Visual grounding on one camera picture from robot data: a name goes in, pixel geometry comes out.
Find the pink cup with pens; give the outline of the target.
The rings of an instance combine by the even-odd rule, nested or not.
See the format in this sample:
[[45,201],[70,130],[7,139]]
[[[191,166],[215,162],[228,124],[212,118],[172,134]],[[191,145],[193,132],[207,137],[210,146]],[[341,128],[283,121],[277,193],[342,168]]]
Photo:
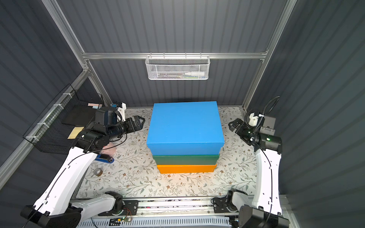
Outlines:
[[107,154],[111,157],[113,157],[116,152],[117,152],[117,148],[115,147],[113,142],[110,142],[107,146],[105,146],[103,148],[104,150],[102,151],[103,154]]

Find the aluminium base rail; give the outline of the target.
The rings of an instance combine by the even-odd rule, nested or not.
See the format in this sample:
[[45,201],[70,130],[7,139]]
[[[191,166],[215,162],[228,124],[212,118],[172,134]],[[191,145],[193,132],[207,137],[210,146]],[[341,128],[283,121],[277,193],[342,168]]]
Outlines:
[[213,196],[135,198],[138,201],[132,218],[182,216],[237,216],[237,212],[215,213]]

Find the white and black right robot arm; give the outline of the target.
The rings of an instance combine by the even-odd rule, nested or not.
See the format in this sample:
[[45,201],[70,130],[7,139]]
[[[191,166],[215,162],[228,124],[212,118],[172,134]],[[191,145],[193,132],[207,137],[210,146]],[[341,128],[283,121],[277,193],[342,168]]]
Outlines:
[[239,212],[240,228],[287,228],[289,220],[282,214],[279,200],[279,164],[282,139],[274,135],[256,132],[246,127],[241,119],[228,124],[246,144],[254,147],[257,161],[256,192],[253,200],[242,191],[231,189],[227,194],[227,206]]

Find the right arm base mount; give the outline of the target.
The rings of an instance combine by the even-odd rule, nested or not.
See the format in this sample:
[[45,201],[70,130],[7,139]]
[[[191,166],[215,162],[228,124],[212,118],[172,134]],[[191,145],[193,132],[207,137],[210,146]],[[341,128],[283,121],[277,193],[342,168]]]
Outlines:
[[236,213],[237,208],[227,201],[227,197],[214,197],[211,199],[211,204],[215,213]]

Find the black notebook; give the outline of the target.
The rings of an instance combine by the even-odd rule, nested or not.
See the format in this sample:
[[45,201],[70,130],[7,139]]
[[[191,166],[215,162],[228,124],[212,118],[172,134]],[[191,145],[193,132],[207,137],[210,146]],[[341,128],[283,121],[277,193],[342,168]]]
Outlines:
[[74,106],[61,123],[75,127],[85,127],[95,120],[96,109],[89,106]]

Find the green shoebox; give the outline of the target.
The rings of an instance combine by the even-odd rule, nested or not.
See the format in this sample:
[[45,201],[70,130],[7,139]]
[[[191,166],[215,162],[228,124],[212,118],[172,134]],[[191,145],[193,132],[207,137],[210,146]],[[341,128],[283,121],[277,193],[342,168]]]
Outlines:
[[215,165],[219,155],[153,155],[157,165]]

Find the yellow sticky note pad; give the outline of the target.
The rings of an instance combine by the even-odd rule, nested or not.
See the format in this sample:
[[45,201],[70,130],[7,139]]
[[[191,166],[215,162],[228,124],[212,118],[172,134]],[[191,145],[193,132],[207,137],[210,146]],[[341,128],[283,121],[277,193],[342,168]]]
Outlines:
[[84,127],[74,127],[69,136],[67,137],[69,140],[75,139],[77,135],[84,129]]

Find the white marker in basket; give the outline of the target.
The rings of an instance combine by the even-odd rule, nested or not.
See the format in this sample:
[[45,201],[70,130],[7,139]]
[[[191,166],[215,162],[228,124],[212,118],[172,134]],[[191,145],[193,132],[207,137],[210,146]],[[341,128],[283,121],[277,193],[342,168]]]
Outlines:
[[192,71],[192,72],[186,72],[184,73],[186,77],[193,77],[193,78],[204,78],[205,72],[200,71]]

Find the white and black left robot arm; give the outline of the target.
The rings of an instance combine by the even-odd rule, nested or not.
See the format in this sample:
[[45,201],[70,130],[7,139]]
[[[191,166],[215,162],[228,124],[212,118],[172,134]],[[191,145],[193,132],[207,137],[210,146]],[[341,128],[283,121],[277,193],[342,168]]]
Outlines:
[[47,218],[57,205],[58,214],[70,218],[67,209],[74,196],[82,199],[100,196],[113,190],[127,198],[169,198],[214,197],[232,187],[250,190],[252,172],[246,172],[242,163],[250,158],[250,148],[232,132],[228,122],[240,117],[236,107],[218,107],[213,113],[220,117],[224,146],[218,159],[213,161],[214,170],[180,171],[173,168],[167,172],[167,158],[157,156],[147,147],[147,133],[150,121],[156,113],[152,108],[130,110],[146,118],[144,127],[136,133],[124,136],[113,148],[115,162],[102,164],[96,161],[100,152],[84,152],[72,148],[54,180],[34,205],[25,206],[22,217],[44,226]]

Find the blue shoebox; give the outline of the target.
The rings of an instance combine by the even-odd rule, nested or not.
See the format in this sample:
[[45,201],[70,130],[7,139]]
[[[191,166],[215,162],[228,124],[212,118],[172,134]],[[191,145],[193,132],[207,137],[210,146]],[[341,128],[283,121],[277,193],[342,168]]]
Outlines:
[[152,155],[218,155],[224,143],[217,102],[154,104],[146,142]]

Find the grey tape roll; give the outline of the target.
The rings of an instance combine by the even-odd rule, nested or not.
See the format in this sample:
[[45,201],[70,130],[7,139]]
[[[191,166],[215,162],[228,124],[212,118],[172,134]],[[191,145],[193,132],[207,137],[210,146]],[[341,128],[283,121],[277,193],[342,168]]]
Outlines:
[[94,171],[93,171],[93,174],[97,177],[100,177],[102,174],[103,174],[103,170],[101,168],[96,168]]

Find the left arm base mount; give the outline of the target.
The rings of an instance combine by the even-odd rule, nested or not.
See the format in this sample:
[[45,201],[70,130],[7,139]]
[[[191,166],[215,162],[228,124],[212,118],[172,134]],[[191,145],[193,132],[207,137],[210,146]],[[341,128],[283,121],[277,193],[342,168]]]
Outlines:
[[103,213],[98,214],[100,217],[105,216],[134,216],[137,214],[138,209],[138,200],[124,200],[123,201],[123,207],[120,211],[106,211]]

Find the orange shoebox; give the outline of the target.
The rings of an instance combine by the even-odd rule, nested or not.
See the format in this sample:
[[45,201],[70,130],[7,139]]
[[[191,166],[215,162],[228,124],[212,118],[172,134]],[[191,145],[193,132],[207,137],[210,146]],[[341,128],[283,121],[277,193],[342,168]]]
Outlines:
[[217,165],[157,165],[161,174],[212,173]]

